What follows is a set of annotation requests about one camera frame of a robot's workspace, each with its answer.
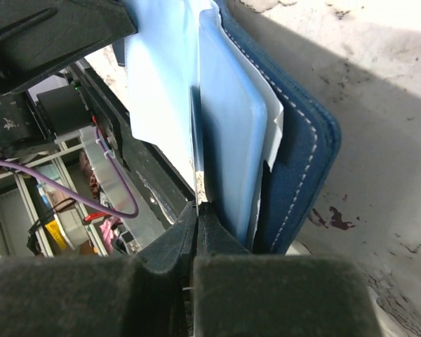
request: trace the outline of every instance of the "light blue plastic sheet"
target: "light blue plastic sheet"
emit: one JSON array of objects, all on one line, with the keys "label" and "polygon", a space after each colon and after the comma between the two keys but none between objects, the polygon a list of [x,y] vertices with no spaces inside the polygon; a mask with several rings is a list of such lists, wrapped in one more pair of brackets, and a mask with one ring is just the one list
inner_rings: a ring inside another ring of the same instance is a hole
[{"label": "light blue plastic sheet", "polygon": [[[124,2],[139,31],[126,39],[134,137],[158,145],[194,186],[189,90],[199,88],[207,193],[227,229],[246,243],[261,161],[272,165],[277,153],[282,106],[259,87],[268,87],[260,73],[246,71],[250,63],[222,32],[212,1]],[[267,121],[274,132],[265,137]]]}]

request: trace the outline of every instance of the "yellow label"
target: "yellow label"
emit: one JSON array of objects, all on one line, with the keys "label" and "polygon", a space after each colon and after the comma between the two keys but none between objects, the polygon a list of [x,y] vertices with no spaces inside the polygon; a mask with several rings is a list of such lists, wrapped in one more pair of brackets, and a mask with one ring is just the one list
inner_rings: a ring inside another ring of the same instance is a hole
[{"label": "yellow label", "polygon": [[64,237],[62,237],[61,231],[59,229],[59,225],[56,222],[56,220],[53,220],[51,223],[47,223],[45,225],[45,228],[50,232],[51,236],[54,238],[59,248],[61,249],[67,248],[67,243],[65,242]]}]

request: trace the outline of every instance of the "navy blue fabric cover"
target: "navy blue fabric cover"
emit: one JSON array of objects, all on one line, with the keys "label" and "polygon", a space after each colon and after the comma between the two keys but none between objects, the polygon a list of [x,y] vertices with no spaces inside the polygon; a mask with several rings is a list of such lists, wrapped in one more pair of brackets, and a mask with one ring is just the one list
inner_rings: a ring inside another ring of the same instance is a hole
[{"label": "navy blue fabric cover", "polygon": [[340,149],[337,121],[293,78],[278,67],[220,7],[229,37],[262,72],[284,106],[283,140],[273,170],[262,179],[262,203],[255,253],[285,253],[296,237]]}]

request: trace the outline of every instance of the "metal shelf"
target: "metal shelf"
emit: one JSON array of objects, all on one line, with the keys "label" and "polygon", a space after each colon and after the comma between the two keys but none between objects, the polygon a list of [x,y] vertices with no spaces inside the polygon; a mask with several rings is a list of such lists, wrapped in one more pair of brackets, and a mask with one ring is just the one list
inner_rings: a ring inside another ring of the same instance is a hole
[{"label": "metal shelf", "polygon": [[[68,147],[66,143],[61,143],[59,144],[59,148],[59,151],[50,153],[44,158],[32,161],[26,164],[26,166],[35,167],[40,166],[42,164],[52,163],[59,173],[62,184],[77,192],[76,187],[67,170],[67,167],[65,166],[65,163],[62,160],[62,156],[82,149],[83,145],[80,143],[78,145]],[[10,177],[12,175],[12,173],[3,173],[0,175],[0,180],[6,177]],[[27,231],[32,225],[32,223],[34,223],[39,218],[39,215],[36,212],[36,208],[34,207],[32,198],[28,190],[28,186],[25,184],[25,179],[22,177],[22,175],[17,174],[14,175],[14,181],[17,185],[17,188],[12,190],[11,192],[0,196],[0,257],[32,256],[32,253],[26,248]],[[14,209],[15,207],[13,207],[12,205],[9,205],[9,207],[5,205],[5,203],[7,202],[7,198],[10,198],[10,196],[12,197],[12,202],[19,203],[19,209],[21,209],[23,213],[27,213],[27,216],[22,214],[22,212],[19,212],[17,214],[15,212],[16,210]],[[78,203],[75,207],[76,208],[74,210],[55,215],[57,222],[59,224],[69,223],[69,225],[78,226],[79,230],[83,230],[84,237],[90,238],[93,245],[97,248],[98,254],[101,256],[106,256],[107,252],[104,244],[102,243],[101,235],[95,228],[96,223],[92,223],[83,228],[83,225],[81,224],[81,219],[86,217],[88,212],[83,204]],[[52,249],[51,241],[53,240],[50,241],[48,235],[49,234],[46,234],[46,231],[43,228],[40,228],[36,232],[36,237],[41,246],[42,254],[46,257],[53,257],[55,256],[55,253],[53,251],[55,247],[53,247]],[[68,239],[67,243],[69,244],[68,252],[59,252],[59,250],[56,249],[56,251],[58,252],[56,255],[64,255],[64,253],[68,255],[72,253],[71,248],[74,248],[74,245]]]}]

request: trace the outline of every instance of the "white shelf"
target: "white shelf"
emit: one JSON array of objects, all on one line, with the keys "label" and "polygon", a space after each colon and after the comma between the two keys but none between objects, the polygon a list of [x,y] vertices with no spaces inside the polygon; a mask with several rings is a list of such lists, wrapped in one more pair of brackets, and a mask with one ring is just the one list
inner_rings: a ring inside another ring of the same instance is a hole
[{"label": "white shelf", "polygon": [[[65,143],[60,144],[61,151],[66,150],[67,146]],[[53,160],[53,164],[55,165],[56,169],[58,170],[62,184],[69,189],[73,190],[74,192],[78,192],[76,185],[73,183],[72,177],[69,174],[69,171],[67,170],[67,167],[65,166],[64,162],[61,160],[61,158],[55,158]],[[81,224],[81,219],[84,219],[88,212],[86,210],[86,207],[82,203],[76,203],[75,208],[79,214],[79,225]],[[105,245],[103,244],[101,234],[98,233],[97,229],[95,228],[95,224],[100,222],[101,220],[97,220],[94,223],[91,223],[90,225],[84,226],[87,232],[87,235],[89,239],[92,241],[92,244],[94,247],[98,250],[98,255],[100,256],[107,256]]]},{"label": "white shelf", "polygon": [[[67,147],[65,143],[61,143],[60,150],[50,155],[32,161],[26,166],[35,167],[42,164],[52,163],[57,169],[61,178],[62,184],[76,192],[76,187],[72,182],[70,174],[62,160],[62,156],[72,152],[79,151],[83,145]],[[0,175],[0,180],[12,176],[12,173],[4,173]],[[33,256],[32,252],[27,248],[28,229],[39,218],[36,209],[33,205],[32,199],[29,194],[28,186],[25,184],[25,179],[22,175],[14,175],[17,188],[0,195],[0,257],[2,256]],[[102,243],[101,235],[95,228],[96,223],[88,226],[83,226],[81,219],[86,217],[88,212],[83,204],[78,203],[74,210],[66,211],[61,214],[55,215],[55,219],[59,224],[66,225],[70,229],[76,229],[70,232],[72,237],[67,239],[69,246],[67,249],[61,251],[58,249],[53,240],[46,234],[43,228],[39,228],[36,232],[42,254],[47,257],[54,255],[72,255],[77,252],[72,248],[81,244],[81,238],[85,240],[90,238],[93,245],[97,248],[98,254],[106,256],[107,252],[104,244]]]}]

